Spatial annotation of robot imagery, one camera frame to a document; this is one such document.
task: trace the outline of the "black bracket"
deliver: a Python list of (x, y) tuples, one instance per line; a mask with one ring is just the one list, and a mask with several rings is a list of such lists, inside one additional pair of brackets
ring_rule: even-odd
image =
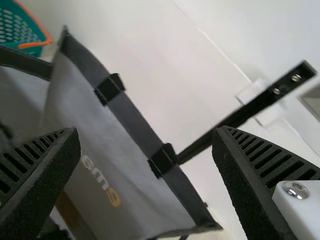
[(231, 113), (207, 133), (199, 137), (181, 153), (179, 153), (178, 164), (184, 164), (212, 144), (212, 131), (214, 128), (220, 128), (224, 125), (238, 128), (249, 118), (258, 114), (265, 108), (273, 105), (278, 100), (304, 84), (306, 81), (316, 75), (316, 70), (307, 62), (303, 61), (298, 66), (282, 76), (278, 81), (268, 87), (264, 92), (258, 95), (248, 104)]

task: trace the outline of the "black foam pad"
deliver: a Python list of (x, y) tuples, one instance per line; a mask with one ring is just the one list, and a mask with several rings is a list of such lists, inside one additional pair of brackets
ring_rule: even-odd
[(0, 154), (0, 239), (35, 239), (80, 160), (75, 128)]
[(272, 200), (280, 181), (318, 180), (320, 169), (247, 132), (213, 130), (212, 156), (249, 240), (296, 240)]

